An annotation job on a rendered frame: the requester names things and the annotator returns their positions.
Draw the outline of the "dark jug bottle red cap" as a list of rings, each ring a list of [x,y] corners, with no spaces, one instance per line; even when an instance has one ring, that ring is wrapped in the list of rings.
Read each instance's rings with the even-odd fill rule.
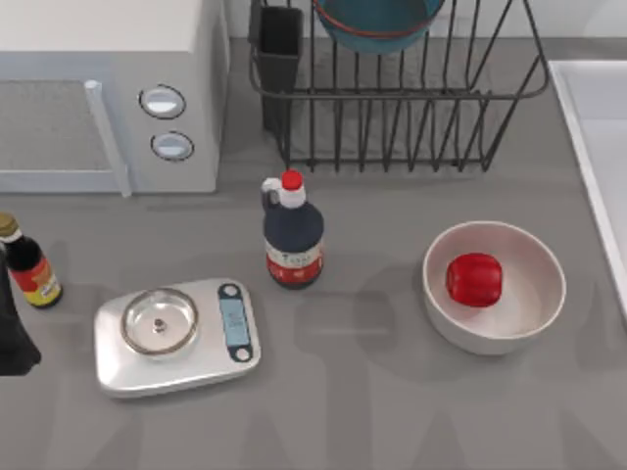
[[[324,219],[309,202],[303,174],[287,169],[261,186],[265,265],[280,286],[301,290],[323,270]]]

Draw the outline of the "red bell pepper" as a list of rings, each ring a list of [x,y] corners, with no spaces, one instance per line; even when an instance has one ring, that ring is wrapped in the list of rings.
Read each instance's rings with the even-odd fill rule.
[[[500,262],[484,253],[466,253],[454,258],[446,269],[450,298],[464,306],[494,305],[502,295],[504,271]]]

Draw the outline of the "round microwave knob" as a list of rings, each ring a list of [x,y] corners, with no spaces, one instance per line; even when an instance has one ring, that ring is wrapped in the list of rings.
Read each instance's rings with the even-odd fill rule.
[[[165,120],[178,118],[186,109],[184,96],[165,84],[141,90],[138,104],[148,116]]]
[[[162,160],[182,162],[194,153],[193,141],[183,133],[169,131],[155,135],[150,141],[153,153]]]

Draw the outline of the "silver kitchen scale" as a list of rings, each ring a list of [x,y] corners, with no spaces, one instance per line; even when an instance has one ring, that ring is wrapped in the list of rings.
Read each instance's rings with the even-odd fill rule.
[[[229,278],[109,300],[94,315],[93,340],[100,388],[120,399],[232,380],[262,357],[249,290]]]

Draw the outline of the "dark cutlery holder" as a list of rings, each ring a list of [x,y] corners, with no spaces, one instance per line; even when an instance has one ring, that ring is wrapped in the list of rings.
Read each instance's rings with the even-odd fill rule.
[[[265,92],[291,94],[303,49],[304,15],[290,6],[251,0],[249,43]]]

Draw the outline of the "pale microwave oven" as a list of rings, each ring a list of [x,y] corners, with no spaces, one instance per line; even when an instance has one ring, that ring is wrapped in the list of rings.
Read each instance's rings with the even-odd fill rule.
[[[0,0],[0,193],[119,193],[84,82],[104,87],[133,194],[211,193],[230,69],[223,0]],[[148,116],[141,90],[185,98]],[[188,136],[193,155],[157,157],[151,138]]]

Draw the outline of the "white bowl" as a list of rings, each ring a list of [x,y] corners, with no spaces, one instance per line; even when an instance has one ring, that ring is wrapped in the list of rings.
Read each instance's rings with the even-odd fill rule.
[[[449,288],[449,265],[485,255],[501,269],[491,305],[465,305]],[[537,236],[495,220],[471,220],[438,234],[424,252],[421,290],[435,330],[452,345],[487,356],[513,353],[533,342],[562,312],[567,283],[554,252]]]

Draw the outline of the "blue bowl with red rim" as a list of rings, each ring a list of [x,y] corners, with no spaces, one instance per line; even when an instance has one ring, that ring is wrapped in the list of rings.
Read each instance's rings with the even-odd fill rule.
[[[335,42],[360,54],[391,54],[427,32],[446,0],[312,0]]]

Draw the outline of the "small dark sauce bottle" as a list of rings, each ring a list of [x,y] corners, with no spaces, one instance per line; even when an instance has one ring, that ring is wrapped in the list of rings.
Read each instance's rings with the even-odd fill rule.
[[[34,307],[47,308],[57,303],[63,287],[39,244],[23,234],[16,218],[0,211],[0,245],[9,272]]]

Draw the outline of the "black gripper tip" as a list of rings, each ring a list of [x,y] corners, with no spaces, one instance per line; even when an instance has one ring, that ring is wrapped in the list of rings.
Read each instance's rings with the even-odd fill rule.
[[[0,377],[25,376],[41,359],[16,308],[6,255],[0,248]]]

